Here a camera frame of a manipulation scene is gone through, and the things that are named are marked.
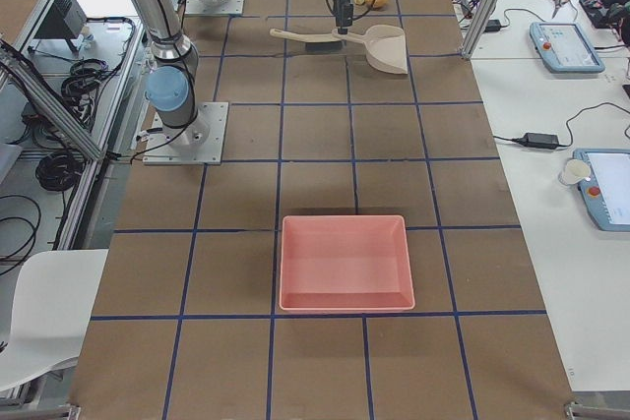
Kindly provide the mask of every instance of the table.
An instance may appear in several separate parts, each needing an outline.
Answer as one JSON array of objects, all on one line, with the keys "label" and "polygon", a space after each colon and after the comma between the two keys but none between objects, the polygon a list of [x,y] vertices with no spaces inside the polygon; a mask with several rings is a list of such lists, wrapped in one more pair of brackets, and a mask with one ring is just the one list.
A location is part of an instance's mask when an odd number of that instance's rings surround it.
[{"label": "table", "polygon": [[[499,0],[496,12],[515,7],[544,18],[552,11],[549,0]],[[594,45],[614,44],[611,32],[591,28],[578,9],[576,22]],[[556,20],[571,22],[574,16],[565,6]],[[625,48],[601,55],[606,71],[598,76],[556,77],[546,71],[528,38],[536,19],[521,12],[511,18],[509,28],[485,34],[472,57],[495,135],[552,133],[565,142],[564,122],[578,110],[603,101],[630,109],[621,87],[628,82]],[[611,107],[586,112],[572,122],[574,148],[628,148],[623,136],[628,118]],[[630,300],[624,285],[630,279],[630,237],[597,230],[579,193],[557,181],[572,150],[506,145],[498,150],[573,391],[630,390]]]}]

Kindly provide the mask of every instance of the metal mounting plate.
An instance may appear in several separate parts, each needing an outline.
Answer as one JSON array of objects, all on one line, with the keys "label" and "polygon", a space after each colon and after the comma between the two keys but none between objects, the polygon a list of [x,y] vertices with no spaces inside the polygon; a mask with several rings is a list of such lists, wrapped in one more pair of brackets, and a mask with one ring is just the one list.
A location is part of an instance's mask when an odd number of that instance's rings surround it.
[{"label": "metal mounting plate", "polygon": [[245,0],[229,0],[217,7],[208,7],[200,0],[186,2],[186,15],[190,17],[221,17],[227,15],[243,15]]},{"label": "metal mounting plate", "polygon": [[[143,157],[147,165],[180,165],[180,164],[221,164],[225,126],[227,125],[227,102],[203,102],[199,105],[199,113],[210,124],[210,135],[194,149],[177,149],[166,145],[158,150],[148,151]],[[161,120],[156,114],[153,127],[161,127]],[[151,135],[147,148],[159,147],[167,142],[163,134]]]}]

